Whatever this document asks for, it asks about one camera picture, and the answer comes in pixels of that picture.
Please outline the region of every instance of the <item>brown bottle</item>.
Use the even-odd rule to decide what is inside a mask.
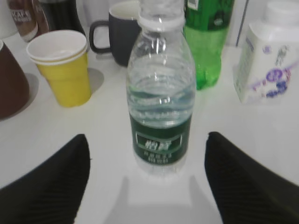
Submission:
[[[31,41],[38,34],[38,24],[31,0],[7,0],[11,15],[24,41]]]
[[[34,13],[36,15],[36,21],[38,24],[38,30],[40,34],[45,34],[49,32],[49,25],[46,19],[45,13],[43,12],[43,8],[38,0],[32,0],[32,6]]]

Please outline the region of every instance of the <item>green bottle label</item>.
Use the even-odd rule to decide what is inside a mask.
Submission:
[[[234,2],[235,0],[185,0],[186,25],[201,31],[227,28]]]
[[[171,165],[186,154],[191,117],[183,124],[168,129],[147,127],[132,116],[130,118],[134,150],[145,162]]]

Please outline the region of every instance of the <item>mug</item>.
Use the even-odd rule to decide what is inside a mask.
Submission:
[[[29,84],[23,70],[0,40],[0,119],[20,110],[29,100]]]
[[[139,1],[117,3],[109,9],[109,21],[96,21],[90,27],[90,47],[95,53],[111,52],[121,66],[128,66],[131,51],[141,31],[137,23]],[[109,48],[97,48],[94,45],[94,31],[97,27],[109,27]]]

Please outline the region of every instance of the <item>mug handle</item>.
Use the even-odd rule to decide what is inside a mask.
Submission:
[[[94,45],[94,31],[97,27],[109,27],[109,21],[96,21],[90,26],[89,30],[89,42],[90,42],[90,48],[93,50],[95,53],[99,54],[105,54],[111,52],[110,47],[109,48],[97,48]]]

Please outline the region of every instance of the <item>white bottle cap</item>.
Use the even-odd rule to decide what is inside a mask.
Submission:
[[[185,24],[185,17],[182,14],[180,17],[173,19],[173,20],[154,21],[154,20],[149,20],[149,19],[143,18],[142,16],[140,16],[140,13],[139,13],[138,24],[141,27],[144,27],[151,31],[168,32],[168,31],[172,31],[175,29],[183,28],[183,26]]]
[[[299,26],[299,4],[291,1],[271,1],[267,4],[263,19],[275,25]]]

